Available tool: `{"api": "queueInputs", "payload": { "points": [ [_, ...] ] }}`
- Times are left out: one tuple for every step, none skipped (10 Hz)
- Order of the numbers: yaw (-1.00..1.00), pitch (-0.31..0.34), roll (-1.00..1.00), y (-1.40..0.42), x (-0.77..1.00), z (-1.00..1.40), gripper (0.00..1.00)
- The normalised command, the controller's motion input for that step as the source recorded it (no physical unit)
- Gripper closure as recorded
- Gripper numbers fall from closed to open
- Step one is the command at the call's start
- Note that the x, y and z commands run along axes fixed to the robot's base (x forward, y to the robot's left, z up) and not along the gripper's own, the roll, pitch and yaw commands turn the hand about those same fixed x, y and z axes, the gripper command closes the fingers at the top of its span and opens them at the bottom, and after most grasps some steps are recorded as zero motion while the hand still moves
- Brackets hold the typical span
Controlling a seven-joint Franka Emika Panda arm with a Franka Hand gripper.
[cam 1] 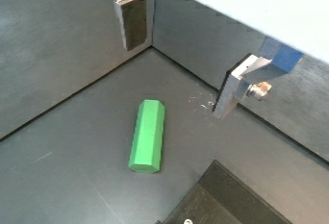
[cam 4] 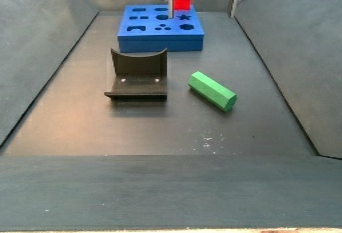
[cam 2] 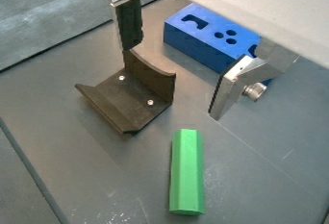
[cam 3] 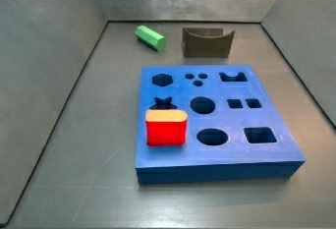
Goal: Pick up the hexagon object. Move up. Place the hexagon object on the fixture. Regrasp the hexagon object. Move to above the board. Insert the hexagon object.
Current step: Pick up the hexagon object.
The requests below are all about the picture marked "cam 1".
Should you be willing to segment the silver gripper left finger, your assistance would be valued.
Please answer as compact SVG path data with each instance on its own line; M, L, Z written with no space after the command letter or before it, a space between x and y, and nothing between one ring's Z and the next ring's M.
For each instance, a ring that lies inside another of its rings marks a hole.
M135 49L147 40L147 0L114 0L123 46Z

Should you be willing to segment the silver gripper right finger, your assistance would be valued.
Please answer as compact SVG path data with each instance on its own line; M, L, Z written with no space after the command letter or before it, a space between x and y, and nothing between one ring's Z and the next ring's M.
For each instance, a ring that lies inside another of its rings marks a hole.
M289 74L304 53L265 37L255 55L247 54L227 70L214 105L214 116L223 119L246 98L261 100L269 93L270 80Z

